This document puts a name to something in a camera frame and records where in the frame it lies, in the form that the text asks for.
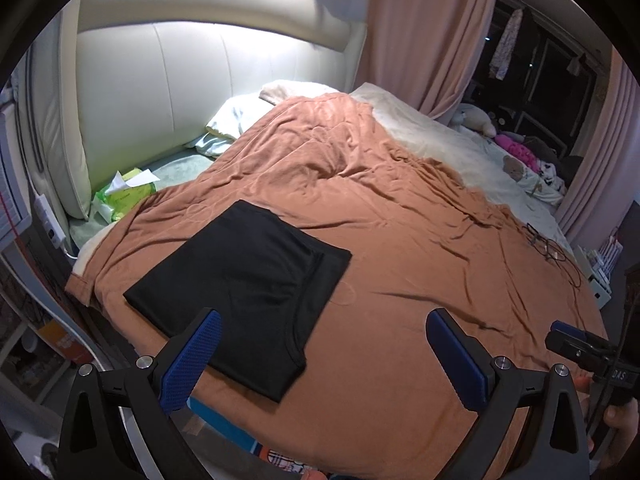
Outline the person's right hand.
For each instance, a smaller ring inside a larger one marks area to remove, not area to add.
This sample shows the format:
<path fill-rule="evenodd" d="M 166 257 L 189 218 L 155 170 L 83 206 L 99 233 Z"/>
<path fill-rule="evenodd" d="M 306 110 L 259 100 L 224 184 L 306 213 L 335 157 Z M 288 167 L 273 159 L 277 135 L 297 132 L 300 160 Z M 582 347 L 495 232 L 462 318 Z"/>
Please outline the person's right hand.
<path fill-rule="evenodd" d="M 574 386 L 578 392 L 582 414 L 584 415 L 589 412 L 591 383 L 591 378 L 586 375 L 574 378 Z M 638 434 L 638 401 L 631 399 L 624 406 L 610 405 L 603 414 L 603 420 L 610 428 L 615 430 L 615 434 L 608 449 L 602 455 L 597 472 L 606 471 L 617 465 Z"/>

